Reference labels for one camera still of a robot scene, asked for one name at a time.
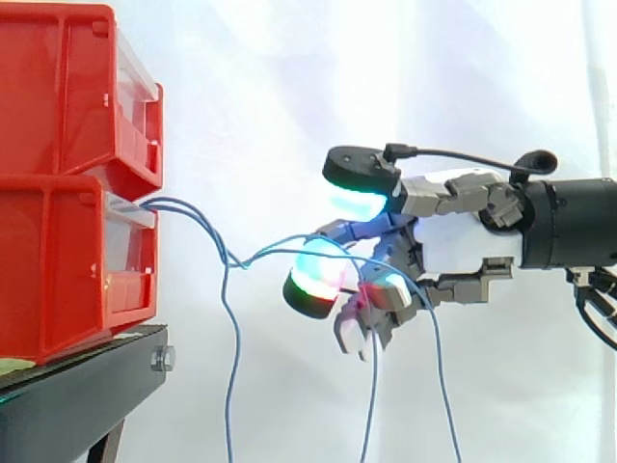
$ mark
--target cyan light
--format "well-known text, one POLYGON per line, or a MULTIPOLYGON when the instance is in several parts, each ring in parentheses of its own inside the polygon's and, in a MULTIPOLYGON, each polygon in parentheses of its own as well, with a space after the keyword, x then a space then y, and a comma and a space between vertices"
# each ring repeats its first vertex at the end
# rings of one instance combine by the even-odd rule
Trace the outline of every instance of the cyan light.
MULTIPOLYGON (((303 251, 344 256, 344 252, 325 239, 308 241, 303 251)), ((329 259, 319 256, 299 255, 291 269, 291 278, 304 292, 320 299, 334 301, 345 277, 346 259, 329 259)))
POLYGON ((384 195, 347 190, 332 183, 330 189, 330 201, 339 219, 368 222, 377 217, 386 205, 384 195))

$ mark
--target blue cable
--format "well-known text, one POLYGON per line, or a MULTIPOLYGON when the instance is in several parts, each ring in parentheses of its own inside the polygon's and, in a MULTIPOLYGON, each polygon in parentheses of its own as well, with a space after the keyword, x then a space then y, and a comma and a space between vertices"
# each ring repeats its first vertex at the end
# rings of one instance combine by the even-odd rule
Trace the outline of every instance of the blue cable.
MULTIPOLYGON (((223 262, 223 264, 226 265, 227 267, 230 268, 243 268, 243 269, 248 269, 249 265, 251 263, 253 263, 255 260, 261 259, 261 257, 265 257, 266 255, 263 256, 259 256, 259 252, 255 253, 255 255, 252 257, 252 259, 250 259, 250 262, 241 262, 239 261, 239 259, 237 259, 236 257, 234 257, 235 260, 235 264, 228 264, 228 262, 226 261, 226 250, 227 248, 225 247, 225 244, 223 243, 223 239, 220 236, 220 234, 216 231, 216 229, 214 229, 214 227, 212 227, 212 225, 207 221, 207 219, 205 219, 205 217, 203 216, 203 214, 194 206, 192 206, 191 204, 185 203, 182 200, 177 200, 175 198, 154 198, 151 200, 148 200, 144 203, 142 203, 142 207, 147 208, 147 209, 151 209, 151 210, 164 210, 164 211, 169 211, 169 212, 175 212, 175 213, 179 213, 182 215, 185 215, 191 219, 193 219, 195 222, 197 222, 207 233, 208 235, 212 238, 212 240, 214 241, 217 250, 219 251, 219 255, 221 257, 221 261, 223 262), (191 209, 191 211, 186 211, 184 209, 181 209, 179 207, 174 207, 174 206, 169 206, 169 205, 164 205, 164 204, 160 204, 160 203, 173 203, 173 204, 180 204, 183 205, 185 207, 188 207, 191 209)), ((292 239, 299 239, 299 238, 304 238, 306 237, 306 235, 293 235, 293 236, 289 236, 286 239, 277 241, 275 243, 272 243, 269 246, 266 246, 265 248, 263 248, 261 250, 261 252, 271 249, 273 247, 279 246, 280 244, 283 244, 285 242, 288 242, 292 239)), ((330 238, 323 236, 322 237, 324 240, 329 241, 333 244, 335 244, 339 249, 341 249, 343 251, 343 253, 345 253, 346 255, 351 257, 351 254, 349 253, 349 251, 347 251, 345 248, 343 248, 342 246, 340 246, 337 242, 331 240, 330 238)), ((295 254, 303 254, 302 251, 298 251, 295 254)), ((363 274, 360 271, 360 268, 358 267, 357 263, 354 260, 351 260, 353 266, 355 267, 356 271, 358 272, 359 275, 359 280, 361 282, 363 282, 363 274)), ((225 291, 227 291, 227 280, 224 279, 225 282, 225 291)), ((371 303, 370 300, 368 298, 368 296, 365 293, 365 289, 362 289, 363 291, 363 296, 364 299, 368 302, 369 304, 369 309, 371 309, 371 303)), ((228 313, 230 312, 230 308, 228 306, 226 306, 226 309, 228 309, 228 313)), ((237 321, 235 320, 235 317, 232 319, 232 322, 234 324, 234 328, 237 326, 237 321)), ((232 451, 232 446, 231 446, 231 432, 230 432, 230 419, 229 419, 229 408, 230 408, 230 398, 231 398, 231 392, 233 389, 233 385, 235 382, 235 377, 237 374, 237 370, 238 370, 238 366, 239 366, 239 355, 240 355, 240 349, 239 349, 239 328, 238 330, 236 330, 236 356, 234 357, 234 363, 233 363, 233 367, 231 369, 231 375, 229 378, 229 385, 228 385, 228 393, 226 396, 226 412, 225 412, 225 423, 226 423, 226 443, 227 443, 227 449, 228 449, 228 463, 233 463, 233 451, 232 451)), ((378 353, 377 353, 377 338, 375 336, 374 332, 371 332, 371 339, 372 339, 372 345, 373 345, 373 371, 372 371, 372 382, 371 382, 371 394, 370 394, 370 400, 369 400, 369 406, 368 406, 368 412, 367 412, 367 416, 366 416, 366 425, 365 425, 365 429, 364 429, 364 439, 362 442, 362 456, 361 456, 361 463, 364 463, 365 458, 366 458, 366 453, 368 450, 368 443, 370 440, 370 431, 371 431, 371 425, 372 425, 372 421, 373 421, 373 414, 374 414, 374 409, 375 409, 375 402, 376 402, 376 396, 377 396, 377 378, 378 378, 378 368, 379 368, 379 360, 378 360, 378 353)))
POLYGON ((238 324, 238 320, 233 313, 233 310, 229 306, 227 299, 227 291, 228 291, 228 280, 229 280, 229 270, 231 269, 229 263, 229 252, 227 247, 225 246, 225 242, 223 238, 218 234, 218 232, 212 228, 207 220, 200 217, 199 213, 191 214, 185 210, 180 208, 164 206, 162 204, 158 204, 159 201, 166 201, 160 199, 152 199, 142 204, 142 207, 151 209, 151 210, 166 210, 170 212, 176 212, 179 214, 183 214, 197 223, 199 223, 206 232, 210 235, 212 240, 214 241, 219 255, 221 257, 221 261, 225 266, 225 272, 223 274, 223 282, 221 284, 221 302, 223 303, 223 307, 228 314, 229 319, 231 320, 231 324, 233 325, 233 332, 235 335, 235 352, 233 355, 233 364, 231 366, 231 373, 229 374, 228 381, 228 389, 225 396, 225 437, 226 437, 226 449, 228 454, 228 463, 233 463, 233 442, 231 440, 231 419, 230 419, 230 409, 231 409, 231 397, 233 395, 233 388, 235 386, 235 378, 238 373, 238 367, 240 365, 240 353, 242 351, 242 332, 240 331, 240 325, 238 324))
MULTIPOLYGON (((212 225, 207 221, 207 219, 201 213, 201 211, 198 208, 196 208, 195 206, 193 206, 193 205, 191 205, 189 203, 186 203, 186 202, 184 202, 182 200, 177 200, 175 198, 167 198, 167 197, 155 198, 155 199, 148 200, 148 201, 144 202, 142 204, 142 206, 145 207, 145 208, 153 209, 153 210, 166 210, 166 211, 170 211, 170 212, 176 212, 176 213, 185 215, 185 216, 193 219, 194 221, 196 221, 208 233, 208 235, 214 241, 214 243, 215 243, 215 245, 217 247, 217 250, 219 251, 219 255, 221 257, 221 260, 222 260, 222 262, 223 262, 223 264, 225 266, 225 274, 224 274, 223 284, 222 284, 222 287, 221 287, 221 300, 222 300, 223 305, 224 305, 224 307, 225 307, 225 309, 226 309, 226 311, 227 311, 227 313, 229 315, 229 318, 231 319, 231 322, 232 322, 233 327, 234 327, 235 335, 236 335, 235 356, 234 356, 233 366, 232 366, 232 369, 231 369, 231 375, 229 377, 228 393, 227 393, 227 396, 226 396, 226 406, 225 406, 226 442, 227 442, 227 450, 228 450, 228 463, 233 463, 233 451, 232 451, 232 444, 231 444, 229 409, 230 409, 231 394, 232 394, 232 391, 233 391, 233 386, 234 386, 234 383, 235 383, 235 377, 236 377, 238 366, 239 366, 240 351, 241 351, 241 332, 240 332, 240 327, 239 327, 237 319, 235 318, 235 315, 233 314, 233 311, 231 310, 230 306, 228 305, 228 301, 227 301, 228 274, 229 274, 229 270, 231 268, 240 267, 240 268, 243 268, 243 269, 247 269, 254 261, 256 261, 258 259, 265 258, 265 257, 267 257, 269 255, 272 255, 272 254, 304 254, 304 255, 318 256, 318 257, 324 257, 324 258, 330 258, 330 259, 349 259, 349 260, 351 260, 351 262, 354 265, 356 271, 358 272, 359 279, 360 279, 361 282, 363 281, 362 272, 360 271, 360 268, 358 267, 358 265, 356 263, 356 260, 360 260, 360 261, 364 261, 364 262, 369 262, 369 263, 372 263, 372 264, 375 264, 375 265, 380 265, 380 266, 383 266, 383 267, 389 269, 390 271, 400 275, 406 281, 406 283, 409 285, 409 287, 411 287, 412 290, 418 294, 418 296, 422 300, 422 303, 429 310, 429 313, 431 314, 431 319, 433 321, 433 326, 434 326, 434 330, 435 330, 435 339, 436 339, 436 345, 437 345, 438 374, 439 374, 439 377, 440 377, 440 386, 441 386, 441 390, 442 390, 443 404, 445 406, 445 410, 446 410, 446 414, 447 414, 447 420, 448 420, 448 426, 449 426, 449 430, 450 430, 450 436, 451 436, 451 439, 452 439, 453 447, 454 447, 455 452, 456 452, 457 461, 459 463, 461 463, 462 458, 461 458, 461 452, 459 450, 458 438, 457 438, 457 435, 456 435, 456 428, 454 426, 454 420, 453 420, 453 416, 452 416, 451 406, 450 406, 450 403, 449 403, 449 398, 448 398, 447 390, 446 390, 446 387, 445 387, 445 379, 444 379, 444 373, 443 373, 442 340, 441 340, 441 334, 440 334, 440 329, 439 329, 439 322, 438 322, 437 317, 436 317, 436 315, 434 313, 435 309, 434 309, 433 305, 431 304, 430 300, 428 299, 428 297, 426 296, 424 291, 421 290, 419 288, 419 286, 416 284, 416 282, 414 282, 406 274, 404 274, 403 272, 401 272, 397 268, 392 267, 391 265, 388 265, 388 264, 386 264, 384 262, 380 262, 380 261, 375 260, 375 259, 368 259, 368 258, 362 258, 360 256, 353 256, 345 248, 340 246, 340 244, 338 244, 337 242, 331 240, 330 238, 328 238, 326 236, 316 235, 316 234, 296 234, 296 235, 293 235, 293 236, 289 236, 289 237, 287 237, 285 239, 282 239, 280 241, 277 241, 277 242, 275 242, 273 244, 270 244, 270 245, 262 248, 261 250, 257 251, 251 258, 249 258, 247 260, 244 260, 244 261, 240 261, 236 256, 234 256, 228 250, 228 248, 225 246, 223 238, 219 235, 219 233, 216 231, 216 229, 214 229, 214 227, 212 227, 212 225), (192 212, 183 210, 183 209, 181 209, 179 207, 165 206, 163 204, 159 204, 159 203, 162 203, 162 202, 169 202, 169 203, 174 203, 174 204, 180 204, 180 205, 183 205, 183 206, 191 209, 192 212), (332 256, 332 255, 328 255, 328 254, 325 254, 325 253, 315 253, 315 252, 302 251, 302 250, 273 249, 273 248, 275 248, 277 246, 280 246, 280 245, 282 245, 284 243, 287 243, 287 242, 295 240, 295 239, 315 239, 315 238, 323 239, 323 240, 326 240, 326 241, 329 241, 329 242, 335 244, 341 251, 343 251, 343 253, 345 253, 345 255, 344 256, 332 256), (230 257, 234 260, 234 263, 230 263, 229 262, 229 258, 230 257)), ((369 442, 369 438, 370 438, 370 431, 371 431, 371 425, 372 425, 372 418, 373 418, 374 407, 375 407, 376 390, 377 390, 377 378, 378 378, 378 349, 377 349, 377 340, 376 340, 375 333, 373 331, 371 331, 371 334, 372 334, 372 344, 373 344, 373 374, 372 374, 371 397, 370 397, 370 402, 369 402, 369 407, 368 407, 368 414, 367 414, 367 418, 366 418, 366 427, 365 427, 365 432, 364 432, 364 440, 363 440, 363 443, 362 443, 361 463, 363 463, 365 461, 365 458, 366 458, 366 452, 367 452, 367 448, 368 448, 368 442, 369 442)))
MULTIPOLYGON (((305 239, 315 239, 315 238, 325 239, 324 236, 315 235, 315 234, 307 234, 307 235, 299 234, 299 235, 295 235, 291 239, 298 239, 301 237, 305 239)), ((285 241, 289 241, 289 239, 282 240, 281 244, 283 244, 283 242, 285 241)), ((433 304, 431 303, 426 293, 417 285, 417 283, 414 280, 412 280, 409 276, 401 272, 396 267, 392 267, 391 265, 387 263, 380 262, 375 259, 363 258, 361 256, 334 256, 334 255, 328 255, 324 253, 315 253, 312 251, 299 252, 294 249, 264 248, 264 251, 258 252, 255 256, 253 256, 250 259, 245 260, 243 263, 246 264, 248 262, 261 259, 271 254, 299 254, 299 253, 304 254, 304 255, 309 255, 309 256, 318 256, 321 258, 360 260, 363 262, 372 263, 374 265, 381 265, 382 267, 387 268, 391 272, 396 273, 397 275, 400 275, 401 277, 403 277, 407 285, 409 285, 412 288, 412 290, 419 296, 419 298, 422 300, 422 304, 424 304, 424 306, 428 309, 428 312, 431 315, 431 320, 433 322, 433 328, 435 331, 435 344, 436 344, 436 351, 437 351, 437 370, 438 370, 438 375, 440 378, 440 388, 442 391, 443 405, 445 407, 445 413, 447 414, 447 422, 448 422, 448 427, 450 430, 450 438, 452 440, 452 446, 454 447, 454 451, 456 453, 456 459, 458 463, 461 463, 463 459, 461 457, 461 451, 459 448, 458 437, 456 433, 456 426, 454 424, 454 417, 452 415, 452 407, 450 405, 450 399, 447 393, 447 388, 445 386, 445 374, 443 372, 442 335, 440 332, 440 325, 439 325, 439 321, 437 320, 437 316, 435 315, 435 308, 433 307, 433 304)))

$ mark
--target black metal stand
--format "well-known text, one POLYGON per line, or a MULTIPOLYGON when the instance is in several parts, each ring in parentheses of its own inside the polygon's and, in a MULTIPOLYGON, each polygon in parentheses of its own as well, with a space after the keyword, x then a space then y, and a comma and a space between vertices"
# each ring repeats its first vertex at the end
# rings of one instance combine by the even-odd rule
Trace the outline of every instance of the black metal stand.
POLYGON ((55 364, 0 376, 0 462, 113 463, 124 418, 166 379, 157 356, 165 326, 55 364))

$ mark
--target white fabric background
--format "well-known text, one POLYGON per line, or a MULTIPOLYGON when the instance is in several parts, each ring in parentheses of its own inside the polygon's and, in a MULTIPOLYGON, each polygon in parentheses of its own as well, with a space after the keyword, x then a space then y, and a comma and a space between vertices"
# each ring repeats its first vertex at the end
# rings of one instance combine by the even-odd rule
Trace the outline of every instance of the white fabric background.
MULTIPOLYGON (((578 1, 112 4, 165 86, 165 192, 201 206, 241 256, 332 218, 320 168, 336 144, 404 141, 510 162, 545 148, 560 177, 600 173, 578 1)), ((188 220, 161 226, 158 320, 178 362, 128 419, 119 461, 223 462, 233 336, 221 265, 188 220)), ((339 354, 329 321, 284 304, 291 262, 232 277, 244 333, 236 461, 358 461, 370 365, 339 354)), ((579 321, 561 272, 517 272, 491 304, 438 316, 464 461, 615 461, 614 359, 579 321)), ((369 461, 454 461, 428 316, 382 359, 369 461)))

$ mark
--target red plastic drawer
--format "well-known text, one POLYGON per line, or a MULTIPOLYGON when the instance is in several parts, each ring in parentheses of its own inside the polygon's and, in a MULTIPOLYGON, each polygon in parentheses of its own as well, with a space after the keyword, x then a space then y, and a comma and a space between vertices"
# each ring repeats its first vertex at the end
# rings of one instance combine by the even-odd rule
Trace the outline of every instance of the red plastic drawer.
POLYGON ((43 364, 156 313, 156 215, 88 176, 0 176, 0 358, 43 364))
POLYGON ((103 5, 0 2, 0 175, 82 174, 135 200, 162 184, 162 88, 103 5))

